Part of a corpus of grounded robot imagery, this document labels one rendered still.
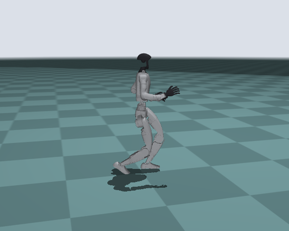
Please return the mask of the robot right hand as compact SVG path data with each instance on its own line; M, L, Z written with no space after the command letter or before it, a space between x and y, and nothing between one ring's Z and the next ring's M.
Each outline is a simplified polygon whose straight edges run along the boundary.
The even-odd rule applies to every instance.
M166 93L164 92L164 94L166 95L166 97L165 98L163 98L163 100L164 99L166 99L168 96L173 96L173 95L175 95L175 94L180 94L179 92L179 88L177 88L177 86L176 87L173 87L173 86L170 86L169 87L169 89L166 91ZM172 88L172 89L171 89ZM174 89L174 88L176 88L176 89ZM176 90L176 91L175 91ZM178 92L179 91L179 92ZM177 92L177 93L175 93L175 92Z

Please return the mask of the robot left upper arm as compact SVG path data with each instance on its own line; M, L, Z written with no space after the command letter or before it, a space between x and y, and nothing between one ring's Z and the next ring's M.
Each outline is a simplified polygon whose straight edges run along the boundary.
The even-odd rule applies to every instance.
M136 93L136 81L134 82L134 84L133 84L132 87L131 87L131 92L132 92L133 94Z

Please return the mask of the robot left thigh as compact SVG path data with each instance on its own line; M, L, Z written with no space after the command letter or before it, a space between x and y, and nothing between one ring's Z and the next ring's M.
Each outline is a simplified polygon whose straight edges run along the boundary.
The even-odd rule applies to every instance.
M152 126L153 129L155 129L157 131L157 134L154 137L155 142L157 142L157 143L163 142L164 135L163 135L162 126L161 126L157 116L148 107L147 107L147 117L149 117L148 123Z

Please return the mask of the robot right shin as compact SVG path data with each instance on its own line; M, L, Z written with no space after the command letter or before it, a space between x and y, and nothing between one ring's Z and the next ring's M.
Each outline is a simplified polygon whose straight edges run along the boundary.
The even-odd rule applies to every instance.
M149 150L147 148L143 148L142 150L138 150L135 153L131 154L129 158L127 158L126 160L122 161L120 164L121 167L125 166L125 165L129 165L131 163L135 163L138 162L140 160L143 160L147 157L149 157Z

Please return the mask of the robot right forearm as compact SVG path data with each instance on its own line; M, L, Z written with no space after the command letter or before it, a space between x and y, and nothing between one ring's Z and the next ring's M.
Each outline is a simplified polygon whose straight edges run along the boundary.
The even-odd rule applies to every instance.
M158 94L158 95L153 95L153 94L149 94L149 93L144 93L143 94L143 97L145 99L148 99L149 101L161 101L163 100L163 98L166 97L166 95L163 93L163 94Z

